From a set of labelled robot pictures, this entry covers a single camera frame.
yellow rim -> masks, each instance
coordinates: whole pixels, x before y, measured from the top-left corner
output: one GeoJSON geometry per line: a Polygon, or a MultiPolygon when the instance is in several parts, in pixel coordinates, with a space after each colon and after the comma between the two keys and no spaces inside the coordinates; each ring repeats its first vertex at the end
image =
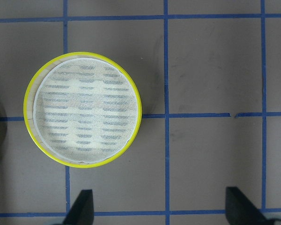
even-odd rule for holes
{"type": "Polygon", "coordinates": [[[131,79],[131,77],[129,76],[129,74],[121,67],[119,66],[117,63],[115,63],[114,61],[106,58],[105,56],[102,56],[102,55],[99,55],[99,54],[96,54],[96,53],[89,53],[89,52],[72,52],[72,53],[68,53],[68,54],[64,54],[64,55],[61,55],[59,57],[56,57],[54,59],[52,59],[51,61],[47,62],[45,65],[43,65],[37,72],[36,74],[33,76],[33,78],[31,79],[27,89],[26,89],[26,93],[25,93],[25,97],[24,97],[24,107],[23,107],[23,113],[24,113],[24,120],[25,120],[25,124],[26,124],[26,128],[32,138],[32,140],[34,141],[34,143],[40,148],[40,150],[43,151],[43,153],[45,153],[47,156],[49,156],[50,158],[54,159],[55,161],[61,163],[61,164],[64,164],[64,165],[68,165],[68,166],[71,166],[71,167],[77,167],[77,168],[91,168],[91,167],[96,167],[96,166],[101,166],[101,165],[104,165],[106,163],[109,163],[113,160],[115,160],[116,158],[118,158],[120,155],[122,155],[127,149],[128,147],[131,145],[131,143],[134,141],[135,137],[136,137],[136,134],[139,130],[139,127],[140,127],[140,124],[141,124],[141,98],[140,98],[140,95],[139,95],[139,92],[133,82],[133,80],[131,79]],[[114,67],[116,67],[126,78],[127,80],[129,81],[129,83],[131,84],[133,90],[134,90],[134,93],[136,95],[136,100],[137,100],[137,106],[138,106],[138,115],[137,115],[137,122],[136,122],[136,126],[135,126],[135,129],[134,129],[134,132],[130,138],[130,140],[127,142],[127,144],[124,146],[124,148],[122,148],[117,154],[115,154],[114,156],[104,160],[104,161],[101,161],[101,162],[98,162],[98,163],[93,163],[93,164],[87,164],[87,165],[80,165],[80,164],[74,164],[74,163],[69,163],[69,162],[65,162],[57,157],[55,157],[54,155],[52,155],[50,152],[48,152],[45,148],[43,148],[41,146],[41,144],[38,142],[38,140],[35,138],[32,130],[31,130],[31,127],[28,123],[28,117],[27,117],[27,101],[28,101],[28,95],[30,93],[30,90],[31,90],[31,87],[35,81],[35,79],[40,75],[41,72],[43,72],[50,64],[62,59],[62,58],[66,58],[66,57],[69,57],[69,56],[76,56],[76,55],[81,55],[82,57],[83,56],[90,56],[92,58],[95,58],[95,59],[100,59],[100,60],[103,60],[105,62],[108,62],[110,63],[111,65],[113,65],[114,67]]]}

